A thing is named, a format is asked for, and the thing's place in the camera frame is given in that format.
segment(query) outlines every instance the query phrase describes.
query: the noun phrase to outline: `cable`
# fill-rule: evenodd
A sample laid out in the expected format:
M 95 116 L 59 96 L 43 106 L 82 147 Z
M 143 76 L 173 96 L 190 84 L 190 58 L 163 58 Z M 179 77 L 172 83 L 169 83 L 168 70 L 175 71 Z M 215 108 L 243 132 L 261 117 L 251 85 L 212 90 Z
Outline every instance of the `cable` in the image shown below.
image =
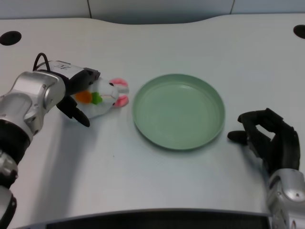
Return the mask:
M 39 60 L 39 58 L 41 57 L 41 56 L 43 56 L 43 58 L 44 58 L 44 62 L 45 62 L 45 64 L 46 64 L 46 67 L 47 67 L 47 72 L 51 72 L 51 70 L 50 70 L 50 65 L 49 65 L 49 61 L 48 61 L 48 58 L 47 58 L 47 56 L 46 56 L 46 54 L 44 54 L 44 53 L 39 53 L 38 55 L 37 55 L 37 57 L 36 57 L 36 60 L 35 60 L 35 62 L 34 62 L 34 66 L 33 66 L 33 71 L 35 71 L 36 70 L 36 68 L 37 68 L 37 63 L 38 63 L 38 60 Z

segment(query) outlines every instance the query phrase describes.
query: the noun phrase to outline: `green leaf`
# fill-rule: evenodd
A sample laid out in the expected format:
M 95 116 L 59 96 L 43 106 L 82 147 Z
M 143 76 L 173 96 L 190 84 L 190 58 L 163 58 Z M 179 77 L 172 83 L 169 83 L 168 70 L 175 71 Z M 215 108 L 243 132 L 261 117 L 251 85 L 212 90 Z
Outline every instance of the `green leaf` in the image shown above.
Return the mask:
M 92 101 L 91 101 L 92 104 L 97 105 L 97 104 L 103 102 L 103 99 L 98 92 L 93 92 L 93 93 L 91 93 L 91 95 L 92 95 Z

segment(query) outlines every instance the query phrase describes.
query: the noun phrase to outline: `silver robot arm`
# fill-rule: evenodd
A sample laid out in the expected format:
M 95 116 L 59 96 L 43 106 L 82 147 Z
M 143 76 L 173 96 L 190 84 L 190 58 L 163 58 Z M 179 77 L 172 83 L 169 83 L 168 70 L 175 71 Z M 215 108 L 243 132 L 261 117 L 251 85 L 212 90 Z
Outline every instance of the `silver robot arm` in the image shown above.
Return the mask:
M 37 66 L 41 56 L 45 62 Z M 7 228 L 15 213 L 17 201 L 9 188 L 18 177 L 18 163 L 42 129 L 44 116 L 57 106 L 69 118 L 90 126 L 70 95 L 86 90 L 99 76 L 97 70 L 49 62 L 40 53 L 33 71 L 19 75 L 0 97 L 0 229 Z
M 244 131 L 232 131 L 228 138 L 249 145 L 264 162 L 269 175 L 267 205 L 272 229 L 305 229 L 305 182 L 299 171 L 300 145 L 297 132 L 270 109 L 240 115 Z M 275 133 L 270 139 L 257 130 L 261 125 Z
M 17 164 L 65 90 L 63 80 L 52 73 L 24 72 L 0 97 L 0 228 L 8 226 L 17 206 L 9 190 L 18 177 Z

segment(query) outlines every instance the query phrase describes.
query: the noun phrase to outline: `white plush toy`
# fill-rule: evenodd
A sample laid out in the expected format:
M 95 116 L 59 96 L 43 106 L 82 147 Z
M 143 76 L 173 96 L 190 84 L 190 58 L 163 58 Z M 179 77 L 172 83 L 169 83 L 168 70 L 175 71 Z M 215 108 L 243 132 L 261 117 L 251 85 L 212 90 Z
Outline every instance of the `white plush toy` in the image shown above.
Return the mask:
M 112 107 L 122 107 L 128 104 L 128 84 L 121 78 L 110 81 L 99 78 L 86 91 L 73 95 L 77 107 L 88 118 L 106 113 Z

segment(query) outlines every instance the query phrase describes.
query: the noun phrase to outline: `tabletop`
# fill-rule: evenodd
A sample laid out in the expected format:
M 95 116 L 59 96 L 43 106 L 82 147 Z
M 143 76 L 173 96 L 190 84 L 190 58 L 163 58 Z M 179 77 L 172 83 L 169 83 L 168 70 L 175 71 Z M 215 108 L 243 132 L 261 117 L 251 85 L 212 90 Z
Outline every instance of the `tabletop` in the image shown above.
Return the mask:
M 268 214 L 261 161 L 227 133 L 242 129 L 238 115 L 269 107 L 295 127 L 304 149 L 305 40 L 293 33 L 304 16 L 228 15 L 166 25 L 0 20 L 0 34 L 22 34 L 19 43 L 0 46 L 0 94 L 32 69 L 40 52 L 130 86 L 130 103 L 92 119 L 90 128 L 56 107 L 45 116 L 11 187 L 18 207 L 10 228 L 152 208 Z M 222 97 L 225 126 L 210 144 L 173 152 L 137 132 L 131 114 L 137 90 L 168 73 L 199 77 Z

